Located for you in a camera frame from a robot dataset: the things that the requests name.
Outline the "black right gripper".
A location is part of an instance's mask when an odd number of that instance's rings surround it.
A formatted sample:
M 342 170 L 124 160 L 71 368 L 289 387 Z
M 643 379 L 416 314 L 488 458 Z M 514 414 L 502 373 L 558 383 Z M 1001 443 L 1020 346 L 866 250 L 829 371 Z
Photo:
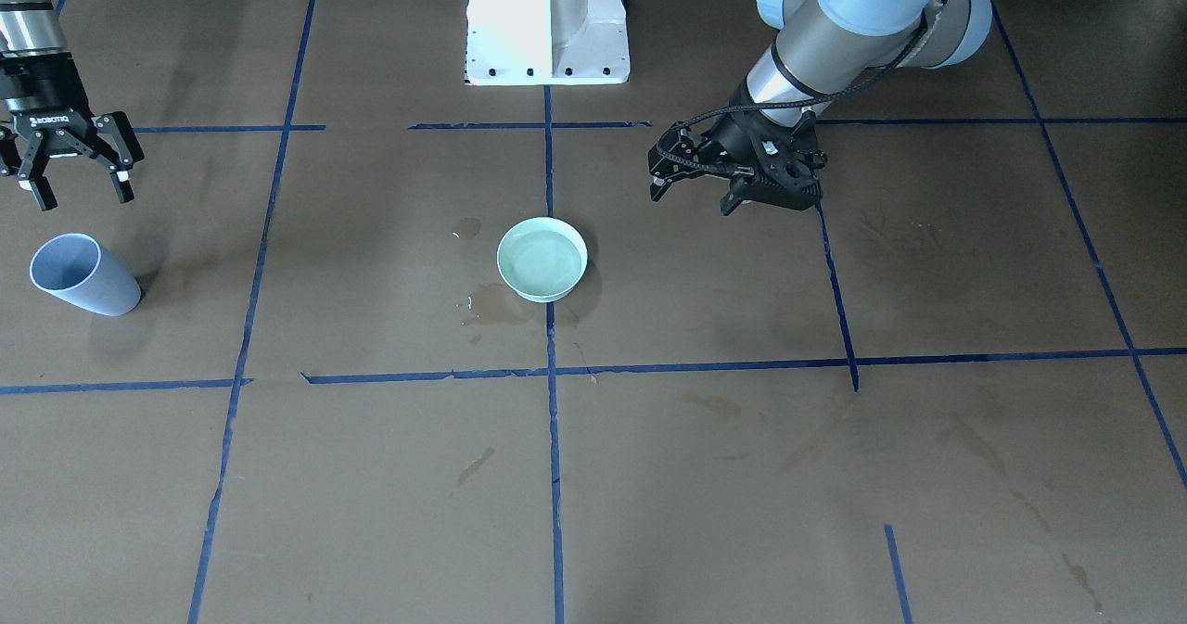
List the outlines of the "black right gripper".
M 145 158 L 134 127 L 126 113 L 110 112 L 95 117 L 95 133 L 93 109 L 71 53 L 4 55 L 4 103 L 11 121 L 1 126 L 1 171 L 30 190 L 39 210 L 58 206 L 45 177 L 46 138 L 43 130 L 34 130 L 24 152 L 18 151 L 17 139 L 18 133 L 32 130 L 28 120 L 45 117 L 47 125 L 68 125 L 68 130 L 85 142 L 89 158 L 97 155 L 93 149 L 97 134 L 106 135 L 112 149 L 106 163 L 116 198 L 120 203 L 134 200 L 131 173 Z

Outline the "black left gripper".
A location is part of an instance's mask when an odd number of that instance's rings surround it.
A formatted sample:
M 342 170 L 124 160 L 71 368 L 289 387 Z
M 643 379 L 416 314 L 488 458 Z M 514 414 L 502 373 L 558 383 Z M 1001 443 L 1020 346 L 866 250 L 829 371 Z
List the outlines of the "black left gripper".
M 685 122 L 675 122 L 648 151 L 650 200 L 661 200 L 675 182 L 711 176 L 729 182 L 721 198 L 723 217 L 748 200 L 780 209 L 813 209 L 823 200 L 820 171 L 827 163 L 815 125 L 815 112 L 804 112 L 801 121 L 789 127 L 760 112 L 725 114 L 712 126 L 716 160 L 702 160 L 699 151 L 707 138 Z

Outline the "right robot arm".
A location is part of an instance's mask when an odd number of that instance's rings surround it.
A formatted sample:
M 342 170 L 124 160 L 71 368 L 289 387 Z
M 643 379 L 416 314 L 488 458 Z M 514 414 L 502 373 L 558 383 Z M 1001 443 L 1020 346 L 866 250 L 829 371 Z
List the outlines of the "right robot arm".
M 126 113 L 93 112 L 53 0 L 1 0 L 1 30 L 4 176 L 28 190 L 39 210 L 53 210 L 47 163 L 85 158 L 108 172 L 120 203 L 134 200 L 131 173 L 142 147 Z

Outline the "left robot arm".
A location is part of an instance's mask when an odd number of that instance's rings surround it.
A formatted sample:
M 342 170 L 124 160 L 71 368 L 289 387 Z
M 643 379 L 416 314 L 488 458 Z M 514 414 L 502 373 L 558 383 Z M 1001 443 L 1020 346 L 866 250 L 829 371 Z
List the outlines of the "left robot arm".
M 991 0 L 756 0 L 776 36 L 723 108 L 671 125 L 648 154 L 650 198 L 677 182 L 728 182 L 721 214 L 745 203 L 808 210 L 827 157 L 817 120 L 899 68 L 958 65 L 988 40 Z

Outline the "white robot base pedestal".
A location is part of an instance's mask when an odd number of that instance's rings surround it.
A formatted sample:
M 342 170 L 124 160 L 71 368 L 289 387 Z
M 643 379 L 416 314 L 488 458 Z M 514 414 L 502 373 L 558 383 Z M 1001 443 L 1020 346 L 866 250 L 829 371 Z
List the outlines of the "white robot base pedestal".
M 469 84 L 621 84 L 629 75 L 626 0 L 466 0 Z

